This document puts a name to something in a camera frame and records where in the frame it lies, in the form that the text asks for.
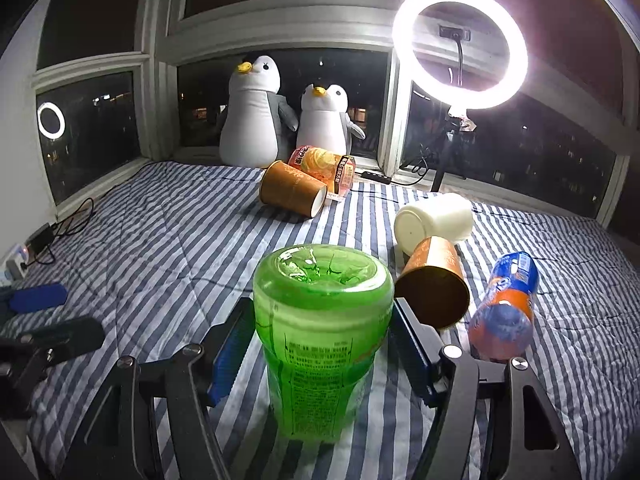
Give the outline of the small white penguin plush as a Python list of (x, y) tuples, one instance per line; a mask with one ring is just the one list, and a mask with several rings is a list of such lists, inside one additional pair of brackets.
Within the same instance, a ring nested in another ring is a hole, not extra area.
[(328, 88), (308, 84), (300, 105), (298, 148), (310, 145), (337, 155), (349, 155), (352, 137), (366, 138), (366, 133), (350, 119), (348, 95), (339, 84), (331, 84)]

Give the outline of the brown paper cup far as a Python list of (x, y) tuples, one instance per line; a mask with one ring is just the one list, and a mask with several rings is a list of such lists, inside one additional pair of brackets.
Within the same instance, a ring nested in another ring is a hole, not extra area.
[(276, 160), (265, 171), (259, 185), (259, 198), (267, 205), (284, 208), (306, 218), (322, 209), (328, 187), (285, 162)]

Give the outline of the black power strip on sill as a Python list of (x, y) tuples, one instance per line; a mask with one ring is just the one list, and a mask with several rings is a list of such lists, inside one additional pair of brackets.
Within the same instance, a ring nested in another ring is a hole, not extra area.
[(372, 171), (363, 171), (359, 175), (359, 177), (366, 180), (382, 183), (385, 185), (388, 185), (393, 182), (393, 179), (391, 177), (386, 177), (384, 176), (384, 174), (376, 174), (375, 172), (372, 172)]

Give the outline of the large white penguin plush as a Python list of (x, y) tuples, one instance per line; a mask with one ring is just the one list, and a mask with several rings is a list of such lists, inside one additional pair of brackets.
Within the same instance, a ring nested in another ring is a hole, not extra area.
[(224, 164), (265, 168), (288, 160), (299, 122), (280, 95), (280, 84), (277, 63), (268, 55), (236, 66), (222, 113), (219, 155)]

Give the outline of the black power adapter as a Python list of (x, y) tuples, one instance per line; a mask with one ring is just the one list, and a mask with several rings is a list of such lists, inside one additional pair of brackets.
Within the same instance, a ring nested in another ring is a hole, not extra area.
[(55, 240), (55, 227), (56, 224), (45, 223), (26, 240), (26, 246), (33, 257), (40, 255), (53, 243)]

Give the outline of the brown paper cup near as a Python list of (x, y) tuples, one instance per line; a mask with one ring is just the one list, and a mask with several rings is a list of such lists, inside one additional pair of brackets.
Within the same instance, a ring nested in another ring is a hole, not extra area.
[(416, 318), (436, 330), (459, 322), (470, 291), (454, 244), (439, 236), (422, 240), (396, 281), (395, 297), (404, 298)]

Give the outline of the brown paper cup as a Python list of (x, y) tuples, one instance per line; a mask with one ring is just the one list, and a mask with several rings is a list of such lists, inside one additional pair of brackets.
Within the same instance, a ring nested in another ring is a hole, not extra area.
[(284, 208), (306, 218), (322, 209), (328, 187), (285, 162), (276, 160), (265, 171), (259, 185), (259, 198), (267, 205)]
[(395, 297), (404, 298), (416, 318), (436, 330), (459, 322), (470, 291), (454, 244), (439, 236), (422, 240), (396, 281)]

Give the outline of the white window frame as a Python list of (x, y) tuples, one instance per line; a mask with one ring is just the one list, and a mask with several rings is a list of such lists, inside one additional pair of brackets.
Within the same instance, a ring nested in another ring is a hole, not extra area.
[[(364, 163), (386, 176), (397, 174), (405, 142), (411, 73), (393, 48), (392, 25), (402, 0), (252, 0), (185, 18), (186, 0), (139, 0), (136, 39), (130, 52), (78, 58), (36, 70), (32, 88), (40, 94), (94, 77), (130, 72), (142, 154), (161, 159), (177, 148), (177, 68), (261, 48), (332, 48), (382, 51), (388, 71), (378, 154)], [(600, 105), (579, 84), (535, 55), (528, 58), (522, 91), (553, 108), (615, 152), (616, 159), (597, 212), (611, 223), (628, 176), (637, 140), (639, 84), (636, 54), (639, 19), (626, 4), (609, 2), (623, 70), (623, 115)]]

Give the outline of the white power strip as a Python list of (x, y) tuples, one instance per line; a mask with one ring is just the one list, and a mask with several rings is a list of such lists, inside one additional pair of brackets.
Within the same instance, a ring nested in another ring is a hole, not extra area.
[(24, 280), (29, 263), (29, 251), (24, 244), (14, 245), (2, 258), (0, 282), (2, 287)]

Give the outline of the white plastic cup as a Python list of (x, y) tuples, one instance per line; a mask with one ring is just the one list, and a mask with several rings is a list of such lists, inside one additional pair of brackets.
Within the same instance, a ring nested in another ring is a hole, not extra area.
[(454, 193), (436, 193), (399, 209), (394, 221), (394, 234), (399, 248), (411, 256), (429, 237), (437, 236), (456, 244), (472, 233), (472, 203)]

